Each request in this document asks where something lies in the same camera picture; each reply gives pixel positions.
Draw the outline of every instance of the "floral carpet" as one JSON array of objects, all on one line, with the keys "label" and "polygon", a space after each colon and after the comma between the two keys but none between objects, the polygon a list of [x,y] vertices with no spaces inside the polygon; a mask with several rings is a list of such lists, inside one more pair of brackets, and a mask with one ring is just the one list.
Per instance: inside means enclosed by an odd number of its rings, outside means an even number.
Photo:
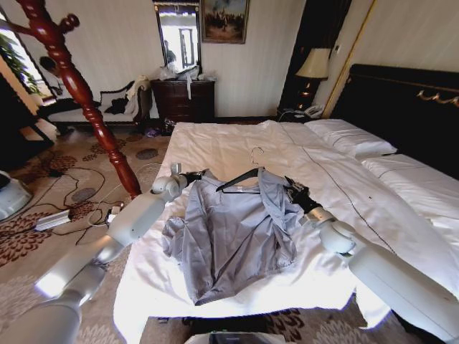
[{"label": "floral carpet", "polygon": [[[115,136],[142,191],[147,191],[159,169],[153,163],[162,162],[169,138],[147,138],[127,130],[117,130]],[[34,197],[19,213],[0,222],[0,332],[43,300],[33,287],[37,278],[73,246],[104,235],[108,209],[129,202],[121,186],[113,191],[118,177],[91,132],[75,131],[57,139],[49,150],[10,174],[23,181]],[[33,230],[38,219],[65,209],[70,210],[70,222],[43,232]],[[100,289],[82,306],[76,343],[124,343],[113,324],[113,303],[127,257],[125,249],[110,263]],[[295,343],[420,343],[392,314],[379,327],[362,330],[365,323],[354,300],[342,311],[292,309],[259,318],[267,332]],[[141,343],[182,344],[196,332],[196,322],[151,318]]]}]

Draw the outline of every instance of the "metal hanger hook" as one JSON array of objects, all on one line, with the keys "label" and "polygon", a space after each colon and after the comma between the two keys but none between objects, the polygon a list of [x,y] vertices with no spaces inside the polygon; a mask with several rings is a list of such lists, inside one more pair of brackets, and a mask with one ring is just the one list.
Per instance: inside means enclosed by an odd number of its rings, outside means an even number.
[{"label": "metal hanger hook", "polygon": [[260,150],[260,151],[261,151],[260,154],[263,154],[265,151],[264,151],[263,148],[261,148],[261,147],[254,147],[254,148],[252,148],[252,150],[250,151],[250,157],[252,158],[252,163],[253,163],[254,165],[259,166],[259,164],[258,164],[256,161],[253,160],[253,151],[254,151],[255,149]]}]

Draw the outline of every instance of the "dresser drawer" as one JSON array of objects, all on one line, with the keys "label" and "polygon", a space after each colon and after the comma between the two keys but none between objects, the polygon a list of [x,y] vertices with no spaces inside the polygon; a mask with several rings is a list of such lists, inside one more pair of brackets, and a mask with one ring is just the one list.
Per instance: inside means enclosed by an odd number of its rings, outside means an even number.
[{"label": "dresser drawer", "polygon": [[191,99],[188,99],[186,81],[151,81],[159,118],[174,122],[213,122],[214,82],[193,81]]}]

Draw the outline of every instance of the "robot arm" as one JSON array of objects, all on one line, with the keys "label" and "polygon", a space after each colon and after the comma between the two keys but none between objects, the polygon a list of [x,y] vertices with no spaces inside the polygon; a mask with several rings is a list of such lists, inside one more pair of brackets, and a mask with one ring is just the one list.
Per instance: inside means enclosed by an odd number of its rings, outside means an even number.
[{"label": "robot arm", "polygon": [[142,237],[173,201],[202,172],[180,173],[171,166],[171,176],[155,180],[151,192],[137,196],[117,215],[107,234],[95,242],[75,247],[36,283],[54,299],[24,313],[0,336],[0,343],[71,344],[81,322],[80,306],[91,298],[105,276],[102,268],[125,247]]},{"label": "robot arm", "polygon": [[288,195],[306,221],[320,231],[322,245],[407,322],[447,343],[459,343],[459,302],[453,294],[395,254],[358,234],[309,197],[308,188],[288,179]]},{"label": "robot arm", "polygon": [[[0,343],[73,343],[81,321],[80,306],[97,291],[105,270],[121,251],[142,237],[167,202],[181,195],[202,172],[158,178],[151,193],[135,198],[117,215],[105,236],[75,247],[42,278],[37,287],[53,300],[22,315],[0,336]],[[287,178],[287,192],[306,221],[320,230],[324,247],[336,253],[367,287],[409,323],[448,343],[459,343],[459,302],[438,283],[386,249],[372,244],[348,224],[337,220],[309,197],[308,188]]]}]

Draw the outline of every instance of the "clothes hanger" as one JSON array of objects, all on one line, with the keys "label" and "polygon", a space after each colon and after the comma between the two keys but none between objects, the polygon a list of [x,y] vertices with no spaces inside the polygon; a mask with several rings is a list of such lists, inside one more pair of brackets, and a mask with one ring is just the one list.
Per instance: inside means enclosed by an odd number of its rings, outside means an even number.
[{"label": "clothes hanger", "polygon": [[[259,166],[258,163],[255,162],[255,161],[253,160],[253,151],[254,151],[255,149],[259,149],[259,150],[261,151],[262,154],[263,154],[265,151],[264,151],[263,148],[261,148],[261,147],[254,147],[254,148],[252,148],[252,150],[250,151],[250,156],[252,157],[252,163],[253,163],[254,165]],[[224,190],[225,190],[226,188],[229,188],[230,186],[233,186],[233,185],[235,185],[235,184],[237,184],[237,183],[240,183],[241,181],[244,181],[244,180],[246,180],[246,179],[254,178],[254,177],[258,176],[258,169],[259,169],[259,167],[252,168],[250,171],[247,171],[247,172],[241,174],[240,176],[238,176],[238,177],[232,179],[231,181],[228,181],[227,183],[225,183],[225,184],[219,186],[219,187],[217,188],[217,190],[215,190],[215,191],[216,191],[216,192],[221,191],[221,192],[224,193],[224,194],[252,194],[252,195],[259,195],[260,192],[256,192],[256,191],[230,191],[230,192],[227,191],[227,192],[224,192]]]}]

